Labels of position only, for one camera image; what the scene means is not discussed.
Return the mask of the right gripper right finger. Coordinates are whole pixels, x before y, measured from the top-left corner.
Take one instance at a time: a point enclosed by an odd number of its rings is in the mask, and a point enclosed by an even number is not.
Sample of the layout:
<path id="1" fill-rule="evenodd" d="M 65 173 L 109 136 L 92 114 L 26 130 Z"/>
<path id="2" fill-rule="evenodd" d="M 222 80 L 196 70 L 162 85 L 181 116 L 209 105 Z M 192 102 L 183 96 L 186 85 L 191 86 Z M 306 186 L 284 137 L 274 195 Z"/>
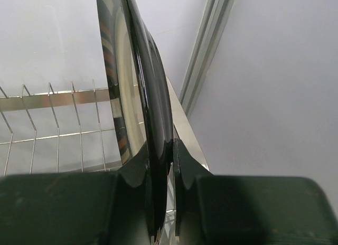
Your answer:
<path id="1" fill-rule="evenodd" d="M 174 142 L 180 244 L 337 244 L 322 188 L 291 176 L 214 175 Z"/>

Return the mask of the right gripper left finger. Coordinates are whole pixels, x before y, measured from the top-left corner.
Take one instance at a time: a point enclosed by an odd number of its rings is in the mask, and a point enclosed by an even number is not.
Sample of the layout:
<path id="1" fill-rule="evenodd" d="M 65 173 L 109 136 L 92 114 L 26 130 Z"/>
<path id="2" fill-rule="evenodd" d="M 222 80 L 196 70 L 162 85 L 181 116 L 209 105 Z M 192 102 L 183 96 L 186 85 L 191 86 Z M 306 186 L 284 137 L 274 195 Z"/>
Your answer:
<path id="1" fill-rule="evenodd" d="M 148 150 L 109 172 L 1 179 L 1 244 L 150 244 Z"/>

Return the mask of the black rimmed beige plate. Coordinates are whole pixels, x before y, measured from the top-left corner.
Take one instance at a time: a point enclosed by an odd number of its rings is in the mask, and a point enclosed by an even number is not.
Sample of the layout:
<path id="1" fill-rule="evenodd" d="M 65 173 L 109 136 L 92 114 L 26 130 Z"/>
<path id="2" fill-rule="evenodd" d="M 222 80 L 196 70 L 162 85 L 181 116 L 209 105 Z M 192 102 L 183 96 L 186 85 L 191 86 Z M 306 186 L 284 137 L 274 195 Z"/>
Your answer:
<path id="1" fill-rule="evenodd" d="M 123 165 L 146 171 L 151 236 L 162 233 L 174 125 L 161 56 L 135 0 L 96 0 L 111 111 Z"/>

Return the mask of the steel dish rack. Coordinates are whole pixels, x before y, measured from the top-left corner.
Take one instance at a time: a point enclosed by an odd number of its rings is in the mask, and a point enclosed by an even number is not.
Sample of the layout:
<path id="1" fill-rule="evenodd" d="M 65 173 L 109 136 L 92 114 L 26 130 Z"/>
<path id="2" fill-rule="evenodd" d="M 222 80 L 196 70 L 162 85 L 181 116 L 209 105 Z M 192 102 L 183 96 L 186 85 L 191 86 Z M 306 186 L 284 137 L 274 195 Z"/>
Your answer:
<path id="1" fill-rule="evenodd" d="M 168 88 L 170 101 L 172 91 Z M 188 147 L 193 133 L 179 103 L 171 103 L 174 142 Z M 1 93 L 1 179 L 11 175 L 109 172 L 123 166 L 107 88 L 70 89 L 18 96 Z M 173 160 L 168 174 L 167 184 Z M 167 216 L 173 211 L 167 209 Z M 150 244 L 160 243 L 151 236 Z"/>

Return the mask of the right aluminium frame post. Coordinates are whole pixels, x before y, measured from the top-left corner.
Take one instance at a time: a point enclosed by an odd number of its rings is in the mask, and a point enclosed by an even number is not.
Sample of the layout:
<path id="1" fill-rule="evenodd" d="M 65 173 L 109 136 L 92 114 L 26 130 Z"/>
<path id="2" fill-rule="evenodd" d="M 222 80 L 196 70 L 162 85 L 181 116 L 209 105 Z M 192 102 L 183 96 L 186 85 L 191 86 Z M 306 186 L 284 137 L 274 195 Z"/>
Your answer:
<path id="1" fill-rule="evenodd" d="M 235 0 L 207 0 L 180 93 L 187 116 L 195 106 Z"/>

